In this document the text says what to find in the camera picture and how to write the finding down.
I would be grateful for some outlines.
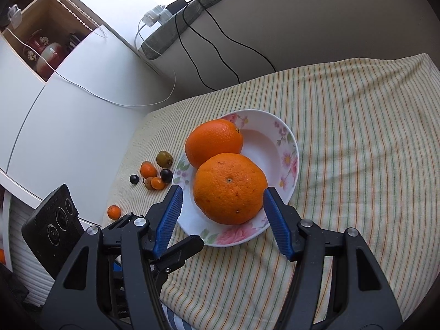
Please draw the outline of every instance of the tablecloth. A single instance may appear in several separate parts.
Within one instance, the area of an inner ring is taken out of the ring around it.
[[[261,109],[291,128],[300,174],[290,204],[322,228],[356,227],[384,271],[404,318],[440,269],[440,72],[426,54],[354,58],[269,74],[170,105],[135,132],[109,195],[123,214],[145,214],[164,191],[128,181],[160,150],[177,159],[199,124]],[[103,227],[111,220],[105,215]],[[172,243],[186,235],[176,226]],[[316,320],[324,317],[325,262]],[[161,300],[199,330],[272,329],[294,271],[271,229],[230,248],[205,247],[173,272]]]

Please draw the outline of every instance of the metal bolt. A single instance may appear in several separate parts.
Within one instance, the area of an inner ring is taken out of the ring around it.
[[[303,218],[300,221],[302,227],[311,227],[313,226],[313,221],[311,219]]]
[[[147,223],[147,220],[143,217],[136,218],[134,221],[134,224],[137,227],[142,227],[146,223]]]
[[[352,236],[352,237],[356,237],[359,234],[358,230],[355,228],[347,229],[347,233],[349,236]]]
[[[99,230],[100,230],[100,229],[99,229],[97,226],[90,226],[90,227],[87,229],[87,233],[88,233],[89,235],[96,235],[96,234],[98,233]]]

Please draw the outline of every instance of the plate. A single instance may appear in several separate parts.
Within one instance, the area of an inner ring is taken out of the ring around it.
[[[250,158],[266,175],[284,203],[289,202],[298,180],[298,145],[289,127],[263,110],[238,110],[221,117],[233,122],[243,135],[241,154]],[[173,184],[183,189],[183,206],[177,222],[187,235],[199,235],[206,246],[231,247],[257,237],[269,227],[263,208],[251,220],[238,226],[218,224],[195,204],[192,192],[196,169],[182,152],[174,171]]]

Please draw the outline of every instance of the plant leaf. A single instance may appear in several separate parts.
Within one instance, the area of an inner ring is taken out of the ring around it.
[[[213,244],[219,234],[215,233],[214,235],[210,235],[206,240],[206,243]]]
[[[200,238],[201,238],[201,239],[205,239],[206,236],[209,235],[209,234],[210,234],[210,231],[209,231],[207,228],[205,228],[205,229],[202,231],[202,233],[200,234]]]

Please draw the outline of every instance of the orange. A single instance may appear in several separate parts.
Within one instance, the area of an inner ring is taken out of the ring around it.
[[[160,177],[153,177],[151,179],[151,187],[154,189],[164,189],[166,184],[162,181]]]
[[[246,156],[222,153],[197,170],[193,196],[196,205],[220,224],[242,224],[263,206],[268,187],[265,174]]]
[[[109,216],[109,218],[111,218],[111,219],[119,219],[120,214],[121,214],[121,210],[116,205],[111,205],[107,209],[107,216]]]
[[[195,128],[185,143],[188,161],[199,168],[205,161],[220,153],[241,152],[243,136],[228,120],[207,121]]]
[[[140,165],[140,174],[143,178],[156,177],[158,175],[157,169],[149,161],[144,161]]]
[[[0,263],[6,265],[6,258],[4,257],[4,250],[0,248]]]

